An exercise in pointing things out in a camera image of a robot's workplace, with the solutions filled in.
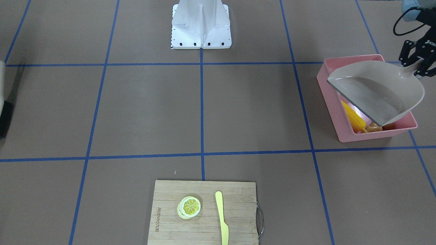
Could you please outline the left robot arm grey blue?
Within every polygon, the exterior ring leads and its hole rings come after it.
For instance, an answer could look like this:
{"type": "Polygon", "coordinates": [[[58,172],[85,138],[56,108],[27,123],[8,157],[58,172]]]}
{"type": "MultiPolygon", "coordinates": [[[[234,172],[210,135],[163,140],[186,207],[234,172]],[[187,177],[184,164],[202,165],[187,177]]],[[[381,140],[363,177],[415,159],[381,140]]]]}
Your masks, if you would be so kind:
{"type": "Polygon", "coordinates": [[[434,0],[404,0],[402,1],[402,15],[394,24],[393,32],[396,36],[410,34],[418,29],[429,26],[429,29],[417,41],[405,40],[399,54],[399,61],[403,67],[408,67],[421,61],[414,72],[416,77],[435,76],[435,46],[436,46],[436,27],[435,27],[435,6],[434,0]],[[397,33],[396,26],[400,20],[418,21],[421,25],[405,33],[397,33]]]}

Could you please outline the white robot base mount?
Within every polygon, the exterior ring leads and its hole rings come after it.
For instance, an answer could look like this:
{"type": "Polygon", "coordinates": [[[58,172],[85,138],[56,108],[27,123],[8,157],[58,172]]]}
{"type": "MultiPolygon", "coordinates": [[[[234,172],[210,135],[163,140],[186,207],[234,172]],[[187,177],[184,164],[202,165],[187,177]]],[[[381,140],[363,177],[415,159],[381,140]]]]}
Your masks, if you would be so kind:
{"type": "Polygon", "coordinates": [[[229,7],[221,0],[180,0],[172,7],[172,49],[229,49],[229,7]]]}

